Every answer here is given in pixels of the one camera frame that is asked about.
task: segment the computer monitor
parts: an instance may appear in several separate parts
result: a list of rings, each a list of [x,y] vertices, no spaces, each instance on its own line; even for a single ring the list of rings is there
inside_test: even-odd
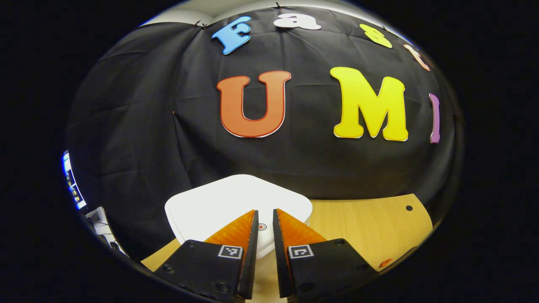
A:
[[[77,182],[73,174],[73,169],[71,168],[69,152],[67,150],[64,152],[62,156],[62,163],[64,166],[64,174],[66,177],[67,185],[68,185],[69,191],[71,192],[71,196],[73,198],[73,202],[75,203],[75,206],[77,207],[78,210],[81,210],[81,211],[88,209],[86,201],[84,201],[84,198],[82,197],[82,194],[80,193],[79,187],[77,186]]]

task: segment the wooden table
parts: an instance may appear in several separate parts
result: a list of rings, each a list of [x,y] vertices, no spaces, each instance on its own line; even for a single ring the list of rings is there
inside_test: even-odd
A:
[[[346,239],[377,271],[420,245],[432,231],[431,219],[414,194],[311,202],[310,227],[328,240]],[[174,239],[141,263],[156,271],[178,248],[179,242]],[[275,251],[257,260],[251,302],[286,302],[286,298],[279,298],[276,264]]]

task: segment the yellow letter m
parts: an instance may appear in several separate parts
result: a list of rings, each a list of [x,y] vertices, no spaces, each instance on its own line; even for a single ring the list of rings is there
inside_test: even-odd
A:
[[[404,112],[404,84],[392,77],[382,80],[378,96],[361,72],[349,67],[334,67],[330,74],[341,83],[342,116],[335,126],[335,136],[361,138],[363,127],[359,124],[359,110],[371,137],[380,132],[385,116],[388,124],[382,131],[386,140],[406,141],[406,115]]]

